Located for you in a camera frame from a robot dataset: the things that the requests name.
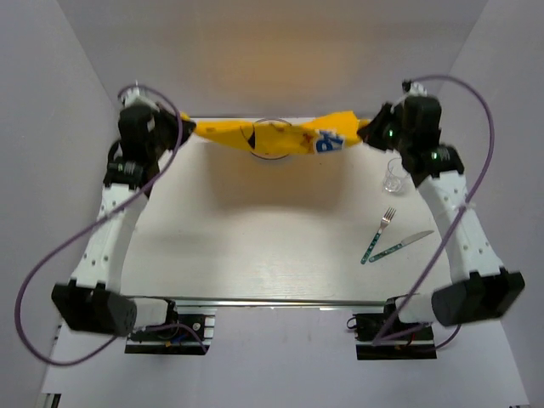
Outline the yellow Pikachu cloth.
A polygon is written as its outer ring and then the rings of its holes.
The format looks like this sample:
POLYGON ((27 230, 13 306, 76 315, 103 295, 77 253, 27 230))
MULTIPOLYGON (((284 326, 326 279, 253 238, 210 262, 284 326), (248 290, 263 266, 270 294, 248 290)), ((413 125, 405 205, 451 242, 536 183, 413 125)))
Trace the yellow Pikachu cloth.
POLYGON ((198 121, 194 134, 219 145, 257 156, 319 155, 353 147, 361 142, 357 132, 369 119, 352 111, 334 112, 309 122, 292 124, 280 119, 198 121))

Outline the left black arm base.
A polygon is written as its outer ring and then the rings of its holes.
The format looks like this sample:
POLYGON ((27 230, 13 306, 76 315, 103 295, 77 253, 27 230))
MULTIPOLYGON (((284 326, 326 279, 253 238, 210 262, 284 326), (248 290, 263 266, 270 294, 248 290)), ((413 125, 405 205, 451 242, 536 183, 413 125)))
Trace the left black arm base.
POLYGON ((125 354, 204 356, 213 340, 216 309, 177 303, 166 327, 140 328, 126 340, 125 354))

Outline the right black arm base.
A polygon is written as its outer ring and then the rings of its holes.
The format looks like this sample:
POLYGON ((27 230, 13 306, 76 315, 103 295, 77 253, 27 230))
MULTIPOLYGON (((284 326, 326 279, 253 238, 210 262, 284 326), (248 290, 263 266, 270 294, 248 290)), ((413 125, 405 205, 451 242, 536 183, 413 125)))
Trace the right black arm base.
POLYGON ((396 320, 382 335, 383 314, 358 313, 347 320, 354 334, 358 361, 436 360, 434 332, 429 325, 405 324, 396 320))

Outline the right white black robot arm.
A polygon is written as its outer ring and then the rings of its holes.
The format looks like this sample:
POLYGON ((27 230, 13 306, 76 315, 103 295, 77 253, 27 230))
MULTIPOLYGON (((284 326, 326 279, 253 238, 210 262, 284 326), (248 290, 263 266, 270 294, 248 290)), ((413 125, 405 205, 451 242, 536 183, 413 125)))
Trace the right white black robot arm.
POLYGON ((444 327, 500 319, 524 290, 524 278, 510 272, 492 249, 469 206, 465 168, 457 150, 439 139, 441 106, 432 96, 409 96, 386 103, 360 127, 361 140, 376 149, 399 153, 404 169, 428 205, 450 268, 450 284, 421 294, 397 297, 385 315, 385 332, 401 339, 415 324, 444 327))

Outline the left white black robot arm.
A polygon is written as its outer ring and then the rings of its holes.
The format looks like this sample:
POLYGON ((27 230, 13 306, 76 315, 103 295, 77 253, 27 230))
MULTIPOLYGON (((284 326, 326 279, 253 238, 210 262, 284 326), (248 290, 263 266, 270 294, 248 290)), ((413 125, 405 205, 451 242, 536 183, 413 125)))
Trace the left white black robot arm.
POLYGON ((128 336, 141 313, 120 293, 122 268, 139 219, 161 171, 165 152, 181 147, 196 125, 163 106, 134 102, 122 108, 120 137, 110 147, 97 225, 71 278, 52 290, 52 301, 77 332, 128 336))

